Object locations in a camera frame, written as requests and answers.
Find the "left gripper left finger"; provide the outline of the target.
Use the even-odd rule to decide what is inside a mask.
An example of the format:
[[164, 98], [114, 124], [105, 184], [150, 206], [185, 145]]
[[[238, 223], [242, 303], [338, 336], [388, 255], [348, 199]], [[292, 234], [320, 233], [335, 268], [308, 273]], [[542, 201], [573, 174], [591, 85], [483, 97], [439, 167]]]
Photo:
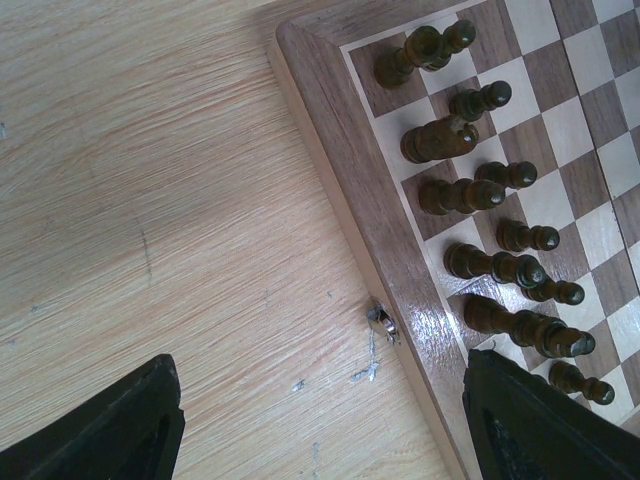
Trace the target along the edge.
[[1, 452], [3, 479], [170, 479], [185, 429], [174, 359], [160, 354]]

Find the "wooden chess board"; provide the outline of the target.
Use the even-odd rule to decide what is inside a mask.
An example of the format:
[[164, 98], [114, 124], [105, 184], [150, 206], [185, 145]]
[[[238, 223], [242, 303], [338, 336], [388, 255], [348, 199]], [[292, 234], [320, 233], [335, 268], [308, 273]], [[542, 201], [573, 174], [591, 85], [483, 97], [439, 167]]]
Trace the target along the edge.
[[639, 475], [639, 5], [346, 1], [271, 64], [459, 479]]

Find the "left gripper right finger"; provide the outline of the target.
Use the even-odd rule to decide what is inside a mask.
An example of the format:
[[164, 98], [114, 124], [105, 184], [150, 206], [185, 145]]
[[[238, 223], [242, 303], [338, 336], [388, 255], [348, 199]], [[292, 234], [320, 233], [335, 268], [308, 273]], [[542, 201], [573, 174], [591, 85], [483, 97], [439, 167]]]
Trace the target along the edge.
[[639, 438], [514, 361], [472, 350], [464, 410], [484, 479], [637, 479]]

